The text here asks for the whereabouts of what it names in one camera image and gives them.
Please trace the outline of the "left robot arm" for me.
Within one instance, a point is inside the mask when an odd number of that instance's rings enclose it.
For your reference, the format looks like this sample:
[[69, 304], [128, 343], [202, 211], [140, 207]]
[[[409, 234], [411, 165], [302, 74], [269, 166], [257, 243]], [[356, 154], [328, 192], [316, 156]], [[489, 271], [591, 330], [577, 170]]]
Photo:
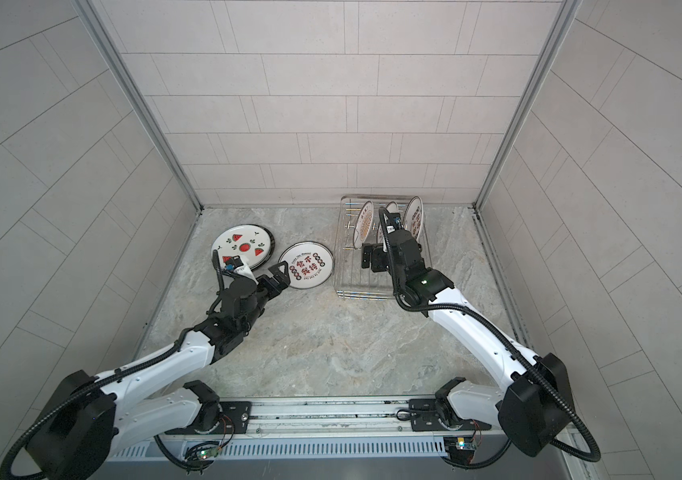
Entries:
[[37, 479], [88, 479], [112, 455], [168, 430], [191, 426], [203, 411], [216, 413], [218, 397], [201, 381], [172, 394], [156, 391], [210, 366], [238, 347], [268, 301], [291, 284], [282, 261], [258, 277], [242, 274], [232, 257], [214, 264], [220, 285], [204, 321], [183, 330], [170, 345], [114, 370], [90, 376], [79, 370], [59, 383], [36, 421], [9, 448], [0, 478], [13, 479], [13, 464], [26, 451], [39, 467]]

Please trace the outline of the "white red-pattern plate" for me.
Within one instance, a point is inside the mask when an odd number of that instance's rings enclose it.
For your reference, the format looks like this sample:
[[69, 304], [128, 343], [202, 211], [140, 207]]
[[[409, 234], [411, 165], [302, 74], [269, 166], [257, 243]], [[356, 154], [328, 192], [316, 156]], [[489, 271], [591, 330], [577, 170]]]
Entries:
[[379, 227], [377, 230], [376, 240], [380, 244], [384, 243], [384, 232], [385, 232], [387, 226], [390, 224], [390, 217], [392, 214], [396, 214], [399, 212], [399, 206], [396, 202], [391, 201], [391, 202], [386, 204], [385, 210], [387, 211], [387, 214], [384, 215], [384, 222], [379, 224]]

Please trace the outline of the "red rimmed text plate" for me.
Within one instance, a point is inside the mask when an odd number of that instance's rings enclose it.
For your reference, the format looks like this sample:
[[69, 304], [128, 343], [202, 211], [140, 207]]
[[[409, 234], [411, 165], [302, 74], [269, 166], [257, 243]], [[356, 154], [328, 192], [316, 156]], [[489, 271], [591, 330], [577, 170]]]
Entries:
[[322, 285], [334, 270], [333, 254], [319, 242], [296, 243], [282, 253], [279, 261], [288, 265], [290, 286], [301, 290]]

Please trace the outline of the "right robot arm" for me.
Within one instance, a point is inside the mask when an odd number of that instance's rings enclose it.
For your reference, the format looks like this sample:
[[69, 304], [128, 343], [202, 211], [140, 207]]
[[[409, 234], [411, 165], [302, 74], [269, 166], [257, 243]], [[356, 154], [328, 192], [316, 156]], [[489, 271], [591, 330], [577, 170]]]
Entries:
[[410, 232], [392, 229], [381, 243], [363, 245], [361, 266], [388, 273], [397, 304], [451, 333], [497, 384], [500, 398], [486, 404], [506, 441], [488, 459], [475, 464], [455, 460], [456, 467], [485, 468], [511, 446], [530, 457], [551, 445], [586, 462], [600, 460], [596, 439], [575, 411], [564, 363], [553, 354], [540, 356], [519, 344], [480, 314], [453, 281], [426, 266]]

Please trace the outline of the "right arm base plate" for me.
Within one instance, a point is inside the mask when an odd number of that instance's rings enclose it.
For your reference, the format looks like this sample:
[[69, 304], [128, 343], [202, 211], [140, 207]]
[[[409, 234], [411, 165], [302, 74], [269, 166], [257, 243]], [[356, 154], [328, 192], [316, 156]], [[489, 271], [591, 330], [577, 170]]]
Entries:
[[492, 428], [478, 420], [459, 418], [446, 400], [436, 398], [410, 399], [406, 408], [397, 411], [396, 417], [409, 423], [415, 432], [489, 431]]

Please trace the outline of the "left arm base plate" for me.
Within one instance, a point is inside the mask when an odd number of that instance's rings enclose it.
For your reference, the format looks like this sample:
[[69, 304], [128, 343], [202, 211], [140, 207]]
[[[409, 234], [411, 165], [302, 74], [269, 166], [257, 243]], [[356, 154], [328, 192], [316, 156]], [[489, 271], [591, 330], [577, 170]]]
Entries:
[[193, 422], [183, 428], [166, 431], [167, 435], [238, 435], [245, 434], [253, 404], [249, 401], [220, 401], [216, 407], [203, 406]]

